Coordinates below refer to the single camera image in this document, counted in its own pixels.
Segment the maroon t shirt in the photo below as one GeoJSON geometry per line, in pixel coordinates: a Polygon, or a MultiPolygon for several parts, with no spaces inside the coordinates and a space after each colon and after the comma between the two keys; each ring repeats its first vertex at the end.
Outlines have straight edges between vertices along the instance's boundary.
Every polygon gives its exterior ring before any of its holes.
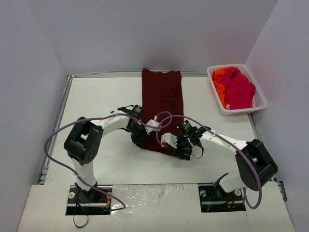
{"type": "MultiPolygon", "coordinates": [[[[183,115],[183,92],[182,76],[180,71],[153,72],[146,68],[142,70],[142,108],[145,110],[141,118],[143,123],[154,119],[163,111],[172,115],[183,115]]],[[[182,135],[177,129],[183,122],[183,118],[174,117],[171,123],[159,131],[158,136],[164,133],[172,133],[176,136],[182,135]]],[[[162,147],[156,140],[155,131],[151,132],[147,139],[145,149],[160,152],[166,155],[173,154],[171,146],[162,147]]]]}

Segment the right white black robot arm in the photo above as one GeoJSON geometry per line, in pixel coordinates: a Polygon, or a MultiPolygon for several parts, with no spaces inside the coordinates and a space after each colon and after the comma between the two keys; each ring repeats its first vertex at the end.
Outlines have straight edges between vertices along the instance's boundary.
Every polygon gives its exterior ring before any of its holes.
{"type": "Polygon", "coordinates": [[[181,136],[165,135],[161,141],[175,149],[177,155],[190,156],[195,146],[213,150],[237,163],[238,170],[224,174],[216,182],[214,194],[224,200],[236,189],[249,188],[258,191],[258,183],[247,158],[255,169],[261,186],[268,182],[277,172],[278,166],[263,142],[257,139],[244,141],[215,133],[208,127],[193,127],[187,120],[178,126],[181,136]]]}

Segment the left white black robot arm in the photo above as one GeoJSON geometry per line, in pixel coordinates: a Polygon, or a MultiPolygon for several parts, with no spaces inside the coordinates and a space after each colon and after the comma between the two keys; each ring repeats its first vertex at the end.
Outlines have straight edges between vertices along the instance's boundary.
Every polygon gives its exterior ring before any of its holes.
{"type": "Polygon", "coordinates": [[[150,135],[144,125],[133,118],[140,120],[145,110],[139,105],[120,107],[111,112],[112,117],[104,120],[94,120],[75,124],[64,142],[64,149],[71,158],[78,176],[86,183],[76,179],[75,186],[80,190],[80,197],[86,202],[92,202],[97,196],[97,181],[94,177],[93,160],[96,157],[103,136],[115,131],[125,130],[131,133],[132,142],[145,148],[150,135]]]}

